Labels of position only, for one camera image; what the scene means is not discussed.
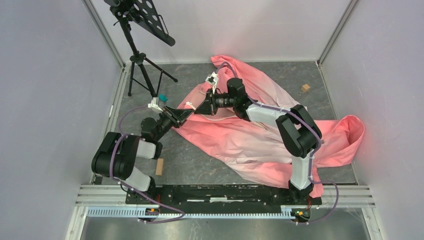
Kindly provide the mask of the pink zip jacket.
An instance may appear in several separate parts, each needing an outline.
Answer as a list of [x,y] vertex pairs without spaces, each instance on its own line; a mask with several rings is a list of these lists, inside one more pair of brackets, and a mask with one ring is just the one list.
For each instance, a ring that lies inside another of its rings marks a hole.
[[[219,68],[218,88],[227,90],[227,81],[238,76],[248,95],[264,104],[291,108],[297,101],[264,72],[227,55],[211,57]],[[364,123],[354,115],[340,120],[317,120],[322,145],[314,154],[312,198],[322,196],[324,187],[317,169],[349,165],[365,134]],[[230,108],[216,115],[192,114],[176,131],[208,155],[223,161],[243,179],[277,188],[288,188],[292,156],[276,127],[238,118]]]

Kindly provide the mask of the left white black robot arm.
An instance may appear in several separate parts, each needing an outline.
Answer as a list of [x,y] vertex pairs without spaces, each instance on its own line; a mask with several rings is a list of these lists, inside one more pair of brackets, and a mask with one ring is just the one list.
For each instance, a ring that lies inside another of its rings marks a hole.
[[138,190],[140,200],[153,203],[157,198],[155,180],[139,170],[135,161],[159,159],[163,149],[160,139],[172,128],[180,128],[194,111],[165,106],[158,119],[146,117],[141,121],[140,135],[109,131],[92,159],[92,172]]

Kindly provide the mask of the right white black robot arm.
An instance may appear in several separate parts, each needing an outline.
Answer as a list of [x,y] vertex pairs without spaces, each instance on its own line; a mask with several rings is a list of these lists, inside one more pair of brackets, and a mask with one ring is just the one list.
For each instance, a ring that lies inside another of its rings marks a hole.
[[216,92],[217,77],[209,76],[205,82],[211,87],[195,114],[215,115],[220,108],[232,108],[239,119],[278,128],[285,148],[292,155],[289,199],[295,204],[306,201],[315,185],[312,177],[314,154],[322,144],[322,133],[306,108],[297,104],[284,109],[256,101],[247,94],[242,79],[237,77],[226,82],[227,92],[224,93]]

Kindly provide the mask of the black perforated music stand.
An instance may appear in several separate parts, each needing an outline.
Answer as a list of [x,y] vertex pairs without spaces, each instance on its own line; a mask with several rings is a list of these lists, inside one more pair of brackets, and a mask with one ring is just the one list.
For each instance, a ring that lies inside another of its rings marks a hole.
[[[176,40],[170,36],[166,24],[163,21],[162,15],[157,12],[157,9],[151,0],[105,0],[109,5],[109,10],[116,18],[121,30],[129,44],[132,56],[130,56],[131,72],[127,95],[132,95],[133,83],[137,83],[146,89],[151,97],[159,95],[160,86],[163,75],[177,83],[178,80],[170,73],[159,67],[152,60],[148,59],[146,54],[138,51],[135,41],[131,35],[131,22],[145,29],[147,32],[158,38],[168,46],[172,47],[176,44]],[[154,87],[151,79],[146,71],[144,63],[147,62],[156,68],[159,74],[157,87]]]

